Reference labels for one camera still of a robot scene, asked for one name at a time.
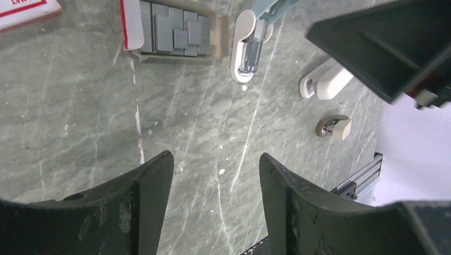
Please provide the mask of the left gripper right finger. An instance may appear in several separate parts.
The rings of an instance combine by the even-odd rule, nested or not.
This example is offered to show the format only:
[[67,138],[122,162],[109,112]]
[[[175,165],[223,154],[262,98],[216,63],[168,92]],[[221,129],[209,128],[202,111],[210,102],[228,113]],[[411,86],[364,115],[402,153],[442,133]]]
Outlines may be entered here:
[[259,173],[272,254],[450,254],[449,201],[364,205],[266,153]]

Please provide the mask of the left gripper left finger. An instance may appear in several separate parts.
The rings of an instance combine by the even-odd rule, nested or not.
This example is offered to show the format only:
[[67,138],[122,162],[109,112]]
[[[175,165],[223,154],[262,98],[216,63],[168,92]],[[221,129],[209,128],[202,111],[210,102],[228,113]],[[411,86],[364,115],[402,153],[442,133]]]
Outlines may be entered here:
[[164,151],[60,201],[1,200],[1,254],[155,254],[173,170]]

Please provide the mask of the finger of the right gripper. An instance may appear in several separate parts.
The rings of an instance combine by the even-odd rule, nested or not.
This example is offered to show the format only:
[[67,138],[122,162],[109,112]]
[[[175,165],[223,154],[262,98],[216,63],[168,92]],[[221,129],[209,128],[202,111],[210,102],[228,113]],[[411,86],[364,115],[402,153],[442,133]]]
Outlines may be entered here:
[[450,1],[393,1],[312,24],[306,38],[391,104],[450,82]]

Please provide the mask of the long white stapler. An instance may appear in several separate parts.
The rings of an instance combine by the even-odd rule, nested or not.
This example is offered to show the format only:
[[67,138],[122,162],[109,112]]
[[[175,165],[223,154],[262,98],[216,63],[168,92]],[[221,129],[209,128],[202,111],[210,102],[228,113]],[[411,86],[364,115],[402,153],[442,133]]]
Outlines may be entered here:
[[317,95],[320,100],[334,98],[354,77],[334,58],[327,59],[299,82],[299,93],[303,98]]

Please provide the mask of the blue white stapler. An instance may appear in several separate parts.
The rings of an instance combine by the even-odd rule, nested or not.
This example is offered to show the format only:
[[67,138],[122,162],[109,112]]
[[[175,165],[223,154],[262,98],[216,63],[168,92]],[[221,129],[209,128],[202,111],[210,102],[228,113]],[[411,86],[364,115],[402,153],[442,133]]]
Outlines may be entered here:
[[242,11],[235,23],[232,42],[230,72],[239,83],[249,82],[257,73],[263,44],[273,33],[273,24],[298,0],[253,1]]

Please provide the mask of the staple tray with staples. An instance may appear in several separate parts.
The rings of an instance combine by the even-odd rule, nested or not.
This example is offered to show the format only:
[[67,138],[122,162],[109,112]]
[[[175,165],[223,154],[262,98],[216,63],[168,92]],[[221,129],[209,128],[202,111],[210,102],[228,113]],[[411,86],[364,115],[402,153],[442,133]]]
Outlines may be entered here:
[[121,1],[124,50],[149,58],[215,61],[229,55],[229,18],[191,1]]

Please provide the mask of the red white staple box sleeve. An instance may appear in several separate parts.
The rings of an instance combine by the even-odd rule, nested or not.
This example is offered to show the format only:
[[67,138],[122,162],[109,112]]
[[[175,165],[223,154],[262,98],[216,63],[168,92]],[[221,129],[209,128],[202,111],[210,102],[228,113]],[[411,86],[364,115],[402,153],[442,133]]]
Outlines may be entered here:
[[62,13],[58,1],[50,0],[1,0],[1,32]]

